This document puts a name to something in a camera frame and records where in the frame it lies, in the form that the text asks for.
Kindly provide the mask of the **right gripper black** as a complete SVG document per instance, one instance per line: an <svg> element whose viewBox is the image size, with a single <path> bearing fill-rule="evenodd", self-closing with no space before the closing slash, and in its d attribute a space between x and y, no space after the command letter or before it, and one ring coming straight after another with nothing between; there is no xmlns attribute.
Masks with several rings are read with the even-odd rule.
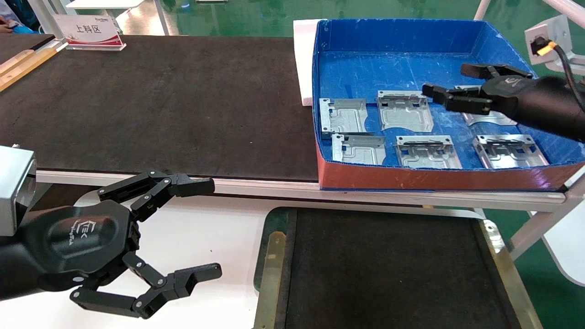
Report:
<svg viewBox="0 0 585 329"><path fill-rule="evenodd" d="M480 96L478 87L449 89L433 84L424 84L422 94L448 111L475 115L488 115L490 111L497 111L518 121L522 118L521 94L537 82L533 74L504 64L463 63L460 73L466 77L486 80L485 97Z"/></svg>

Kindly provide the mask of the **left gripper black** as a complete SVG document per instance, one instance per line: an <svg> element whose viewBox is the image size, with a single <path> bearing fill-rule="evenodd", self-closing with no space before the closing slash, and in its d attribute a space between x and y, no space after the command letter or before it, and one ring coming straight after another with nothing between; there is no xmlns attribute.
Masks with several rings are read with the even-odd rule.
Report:
<svg viewBox="0 0 585 329"><path fill-rule="evenodd" d="M190 297L196 284L219 279L220 264L180 269L163 276L138 257L144 222L173 197L211 195L211 178L147 171L98 189L102 202L34 211L24 221L23 279L35 290L60 292L80 286L70 300L85 310L149 319L168 302ZM136 199L130 211L121 203ZM138 297L98 287L130 270L148 284Z"/></svg>

